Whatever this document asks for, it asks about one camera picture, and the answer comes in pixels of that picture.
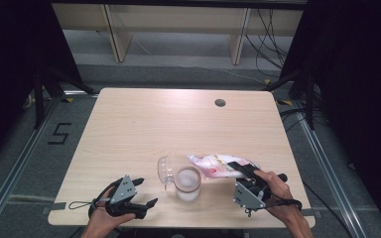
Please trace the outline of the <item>dark curtain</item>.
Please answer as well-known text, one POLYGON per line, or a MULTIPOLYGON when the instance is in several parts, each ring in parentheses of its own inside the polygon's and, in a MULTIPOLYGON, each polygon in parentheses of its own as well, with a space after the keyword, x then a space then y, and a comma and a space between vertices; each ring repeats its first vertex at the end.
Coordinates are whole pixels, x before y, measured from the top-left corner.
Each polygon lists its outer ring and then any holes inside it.
POLYGON ((82 84, 52 1, 0 0, 0 145, 37 72, 82 84))
POLYGON ((381 212, 381 0, 307 0, 283 72, 303 65, 381 212))

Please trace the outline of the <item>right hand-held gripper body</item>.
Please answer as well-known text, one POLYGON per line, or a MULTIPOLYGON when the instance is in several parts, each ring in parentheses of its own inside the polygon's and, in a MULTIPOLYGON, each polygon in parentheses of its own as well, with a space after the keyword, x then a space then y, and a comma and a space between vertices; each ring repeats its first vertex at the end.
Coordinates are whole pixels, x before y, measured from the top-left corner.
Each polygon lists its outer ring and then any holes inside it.
POLYGON ((271 188, 257 175, 235 181, 233 201, 247 211, 266 208, 266 201, 271 197, 271 188))

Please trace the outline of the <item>person's left hand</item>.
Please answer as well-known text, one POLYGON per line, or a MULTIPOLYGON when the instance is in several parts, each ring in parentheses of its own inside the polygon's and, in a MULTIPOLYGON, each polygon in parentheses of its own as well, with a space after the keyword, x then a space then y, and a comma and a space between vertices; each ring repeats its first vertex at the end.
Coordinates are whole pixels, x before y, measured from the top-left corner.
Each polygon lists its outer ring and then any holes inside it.
POLYGON ((109 232, 119 225, 131 221, 135 218, 134 213, 127 213, 121 216, 111 216, 105 208, 108 194, 111 189, 105 191, 100 198, 97 199, 95 209, 91 213, 87 227, 93 231, 109 232))

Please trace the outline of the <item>black metal stand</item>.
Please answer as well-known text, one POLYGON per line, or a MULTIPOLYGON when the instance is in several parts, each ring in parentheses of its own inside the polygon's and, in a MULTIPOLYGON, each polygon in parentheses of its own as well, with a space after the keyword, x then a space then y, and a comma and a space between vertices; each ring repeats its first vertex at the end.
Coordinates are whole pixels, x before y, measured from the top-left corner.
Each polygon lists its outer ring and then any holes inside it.
POLYGON ((45 89, 51 98, 60 98, 64 91, 60 82, 67 82, 70 85, 84 91, 86 94, 96 94, 97 91, 82 82, 80 76, 71 76, 60 69, 51 66, 39 66, 34 75, 34 94, 36 99, 36 124, 38 129, 45 121, 45 99, 43 89, 45 89))
POLYGON ((305 113, 307 117, 307 122, 310 128, 313 130, 314 126, 314 85, 315 80, 307 69, 299 68, 295 71, 281 76, 280 79, 264 88, 264 91, 270 91, 281 87, 282 85, 292 82, 293 85, 289 91, 289 96, 291 99, 301 99, 302 96, 305 97, 306 107, 305 113))

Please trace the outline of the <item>person's right hand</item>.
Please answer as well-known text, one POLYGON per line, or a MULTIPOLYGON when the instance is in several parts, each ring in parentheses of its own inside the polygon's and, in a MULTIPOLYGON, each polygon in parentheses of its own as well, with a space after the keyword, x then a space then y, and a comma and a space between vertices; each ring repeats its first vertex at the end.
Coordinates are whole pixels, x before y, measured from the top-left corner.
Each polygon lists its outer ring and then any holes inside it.
MULTIPOLYGON (((271 200, 275 201, 277 198, 292 199, 293 196, 290 191, 290 187, 285 184, 275 173, 273 172, 263 172, 257 170, 254 172, 255 175, 263 179, 270 187, 272 192, 271 200)), ((267 209, 274 217, 278 218, 282 222, 286 223, 289 221, 294 221, 297 218, 302 217, 298 207, 296 205, 281 205, 274 206, 267 209)))

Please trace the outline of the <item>light wooden shelf unit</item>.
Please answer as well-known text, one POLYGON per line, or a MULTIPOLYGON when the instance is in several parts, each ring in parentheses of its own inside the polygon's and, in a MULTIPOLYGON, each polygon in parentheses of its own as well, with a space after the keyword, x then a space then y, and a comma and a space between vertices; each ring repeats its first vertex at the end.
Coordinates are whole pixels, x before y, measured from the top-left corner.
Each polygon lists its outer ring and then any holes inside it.
POLYGON ((299 26, 300 10, 274 8, 204 8, 55 3, 64 30, 102 31, 109 36, 114 60, 125 60, 136 32, 226 35, 231 62, 239 64, 247 35, 291 37, 299 26))

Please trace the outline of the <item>aluminium floor rail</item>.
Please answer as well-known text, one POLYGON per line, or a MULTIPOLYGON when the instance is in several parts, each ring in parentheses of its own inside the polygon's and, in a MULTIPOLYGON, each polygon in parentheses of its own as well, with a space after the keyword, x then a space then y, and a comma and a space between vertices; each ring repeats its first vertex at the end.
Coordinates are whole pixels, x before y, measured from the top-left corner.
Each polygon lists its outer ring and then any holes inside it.
POLYGON ((45 110, 45 117, 43 121, 33 130, 21 154, 15 161, 14 166, 11 168, 9 174, 5 177, 3 184, 0 186, 0 214, 2 213, 2 210, 5 207, 10 194, 17 185, 28 162, 32 158, 34 151, 36 150, 37 145, 47 128, 48 122, 53 112, 59 105, 59 102, 60 101, 56 98, 50 100, 45 110))
POLYGON ((365 229, 360 222, 359 216, 357 215, 357 212, 347 197, 331 163, 329 162, 316 132, 308 124, 307 114, 304 113, 304 109, 299 104, 295 104, 295 108, 298 110, 297 116, 301 120, 303 131, 317 158, 319 167, 335 199, 349 234, 352 238, 367 238, 365 229))

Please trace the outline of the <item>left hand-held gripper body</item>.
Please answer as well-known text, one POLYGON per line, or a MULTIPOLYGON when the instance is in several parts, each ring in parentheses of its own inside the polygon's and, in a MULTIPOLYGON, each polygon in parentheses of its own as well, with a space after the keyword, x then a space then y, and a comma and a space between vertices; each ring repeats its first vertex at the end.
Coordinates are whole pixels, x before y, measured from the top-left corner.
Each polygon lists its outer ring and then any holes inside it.
POLYGON ((106 211, 111 216, 121 216, 127 213, 134 213, 136 219, 143 219, 148 208, 143 204, 132 202, 132 198, 137 194, 137 188, 132 179, 126 175, 117 182, 109 193, 109 201, 106 211))

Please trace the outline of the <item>clear bag with pink contents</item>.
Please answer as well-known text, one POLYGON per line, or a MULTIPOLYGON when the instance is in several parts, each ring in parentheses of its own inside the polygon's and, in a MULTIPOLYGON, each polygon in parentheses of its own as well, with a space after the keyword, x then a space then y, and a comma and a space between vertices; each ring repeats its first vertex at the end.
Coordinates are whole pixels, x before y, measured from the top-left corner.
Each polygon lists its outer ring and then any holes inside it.
POLYGON ((243 178, 244 174, 231 167, 229 163, 237 163, 239 166, 250 165, 258 168, 257 164, 248 159, 229 155, 188 155, 188 159, 207 179, 243 178))

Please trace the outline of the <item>clear jar lid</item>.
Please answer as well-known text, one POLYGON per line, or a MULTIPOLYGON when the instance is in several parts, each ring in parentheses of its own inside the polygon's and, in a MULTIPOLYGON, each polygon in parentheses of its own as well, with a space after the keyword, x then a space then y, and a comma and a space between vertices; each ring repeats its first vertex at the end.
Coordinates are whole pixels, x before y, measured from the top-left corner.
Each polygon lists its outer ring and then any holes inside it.
POLYGON ((175 182, 176 174, 169 156, 163 156, 158 159, 157 171, 164 189, 167 189, 170 184, 175 182))

